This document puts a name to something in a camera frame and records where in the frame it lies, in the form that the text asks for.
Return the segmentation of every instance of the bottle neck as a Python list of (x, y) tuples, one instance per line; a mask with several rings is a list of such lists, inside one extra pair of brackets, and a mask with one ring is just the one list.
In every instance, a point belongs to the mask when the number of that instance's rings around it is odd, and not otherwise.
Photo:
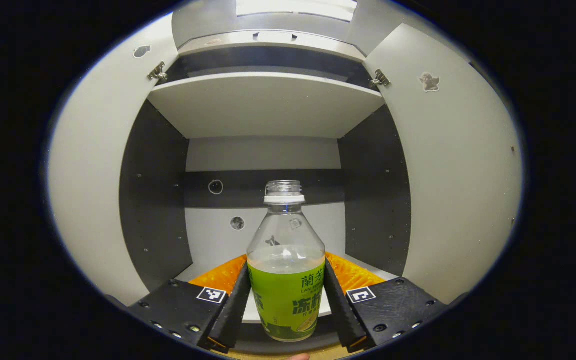
[(269, 204), (268, 212), (272, 214), (295, 214), (302, 212), (301, 203)]

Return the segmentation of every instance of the clear plastic bottle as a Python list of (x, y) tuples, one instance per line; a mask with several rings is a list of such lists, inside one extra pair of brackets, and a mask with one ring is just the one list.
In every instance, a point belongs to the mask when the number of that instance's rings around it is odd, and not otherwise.
[(265, 332), (280, 342), (309, 338), (322, 302), (326, 246), (302, 213), (301, 191), (297, 180), (267, 183), (268, 213), (247, 248), (259, 317)]

